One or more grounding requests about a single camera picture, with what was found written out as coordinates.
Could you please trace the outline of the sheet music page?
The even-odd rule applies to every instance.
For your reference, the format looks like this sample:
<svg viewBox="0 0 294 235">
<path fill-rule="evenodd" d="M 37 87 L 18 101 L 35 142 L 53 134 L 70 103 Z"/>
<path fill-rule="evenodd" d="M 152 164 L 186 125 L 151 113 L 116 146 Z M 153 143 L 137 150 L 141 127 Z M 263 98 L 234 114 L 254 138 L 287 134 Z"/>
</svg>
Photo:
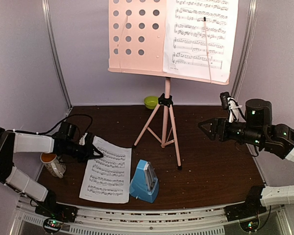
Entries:
<svg viewBox="0 0 294 235">
<path fill-rule="evenodd" d="M 132 149 L 95 137 L 93 145 L 102 158 L 87 162 L 79 198 L 110 204 L 129 202 Z"/>
<path fill-rule="evenodd" d="M 163 72 L 228 84 L 238 8 L 237 0 L 167 1 Z"/>
</svg>

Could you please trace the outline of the blue metronome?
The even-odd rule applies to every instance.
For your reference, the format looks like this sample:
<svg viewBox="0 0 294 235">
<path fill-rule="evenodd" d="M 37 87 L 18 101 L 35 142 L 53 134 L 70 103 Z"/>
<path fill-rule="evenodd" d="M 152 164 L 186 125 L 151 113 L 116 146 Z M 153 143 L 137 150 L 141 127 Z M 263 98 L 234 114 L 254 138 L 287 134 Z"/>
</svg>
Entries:
<svg viewBox="0 0 294 235">
<path fill-rule="evenodd" d="M 129 194 L 135 199 L 153 203 L 159 192 L 159 180 L 149 161 L 139 160 L 130 182 Z"/>
</svg>

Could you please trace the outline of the pink music stand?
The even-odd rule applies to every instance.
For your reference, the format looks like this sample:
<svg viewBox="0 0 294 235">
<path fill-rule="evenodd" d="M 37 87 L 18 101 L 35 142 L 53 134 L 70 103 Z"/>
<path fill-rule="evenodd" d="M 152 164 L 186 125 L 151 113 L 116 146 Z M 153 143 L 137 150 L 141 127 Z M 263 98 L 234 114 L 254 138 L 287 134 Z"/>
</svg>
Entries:
<svg viewBox="0 0 294 235">
<path fill-rule="evenodd" d="M 178 145 L 171 80 L 192 80 L 163 72 L 167 1 L 111 0 L 108 3 L 109 71 L 165 78 L 165 91 L 157 104 L 157 108 L 164 109 L 162 135 L 157 137 L 162 147 Z"/>
</svg>

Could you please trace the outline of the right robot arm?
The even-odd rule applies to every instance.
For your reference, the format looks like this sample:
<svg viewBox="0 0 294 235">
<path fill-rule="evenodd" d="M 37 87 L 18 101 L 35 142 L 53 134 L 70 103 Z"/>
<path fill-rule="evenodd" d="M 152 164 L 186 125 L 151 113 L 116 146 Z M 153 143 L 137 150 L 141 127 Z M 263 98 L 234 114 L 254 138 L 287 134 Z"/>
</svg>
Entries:
<svg viewBox="0 0 294 235">
<path fill-rule="evenodd" d="M 212 141 L 236 141 L 254 147 L 255 157 L 260 151 L 294 163 L 294 129 L 286 124 L 272 123 L 272 104 L 263 99 L 245 102 L 245 110 L 230 97 L 220 96 L 222 108 L 228 117 L 211 118 L 198 123 L 199 129 Z M 253 186 L 241 211 L 252 216 L 260 207 L 294 204 L 294 185 L 284 187 Z"/>
</svg>

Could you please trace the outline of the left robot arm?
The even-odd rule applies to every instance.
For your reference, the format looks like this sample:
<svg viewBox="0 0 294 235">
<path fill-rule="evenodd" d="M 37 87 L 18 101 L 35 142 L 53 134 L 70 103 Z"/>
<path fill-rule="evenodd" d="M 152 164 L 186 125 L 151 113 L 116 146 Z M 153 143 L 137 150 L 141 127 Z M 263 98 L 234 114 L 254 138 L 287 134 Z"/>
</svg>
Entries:
<svg viewBox="0 0 294 235">
<path fill-rule="evenodd" d="M 46 153 L 57 156 L 69 155 L 79 163 L 99 159 L 103 154 L 94 146 L 94 135 L 85 131 L 79 143 L 73 138 L 78 127 L 64 118 L 56 124 L 58 131 L 53 135 L 46 132 L 5 130 L 0 127 L 0 183 L 28 196 L 35 201 L 49 217 L 57 217 L 61 208 L 55 193 L 27 174 L 17 169 L 13 162 L 16 153 Z"/>
</svg>

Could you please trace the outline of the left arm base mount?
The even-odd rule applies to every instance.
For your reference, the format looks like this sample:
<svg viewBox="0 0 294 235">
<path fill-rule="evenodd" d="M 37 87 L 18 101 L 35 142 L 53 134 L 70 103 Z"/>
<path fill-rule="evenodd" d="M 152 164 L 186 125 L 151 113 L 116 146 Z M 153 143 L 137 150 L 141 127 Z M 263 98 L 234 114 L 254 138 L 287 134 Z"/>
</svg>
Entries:
<svg viewBox="0 0 294 235">
<path fill-rule="evenodd" d="M 41 206 L 36 207 L 35 213 L 44 217 L 52 218 L 62 222 L 74 223 L 77 216 L 78 208 L 59 204 L 54 210 L 47 210 Z"/>
</svg>

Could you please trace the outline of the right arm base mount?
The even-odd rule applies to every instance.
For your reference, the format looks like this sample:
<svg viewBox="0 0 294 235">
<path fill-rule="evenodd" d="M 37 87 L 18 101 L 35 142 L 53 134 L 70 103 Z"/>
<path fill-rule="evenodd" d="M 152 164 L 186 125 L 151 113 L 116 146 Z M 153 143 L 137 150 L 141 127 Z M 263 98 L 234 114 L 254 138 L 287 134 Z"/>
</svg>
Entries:
<svg viewBox="0 0 294 235">
<path fill-rule="evenodd" d="M 242 220 L 257 216 L 267 211 L 266 207 L 262 206 L 248 206 L 245 203 L 226 206 L 224 208 L 227 221 Z"/>
</svg>

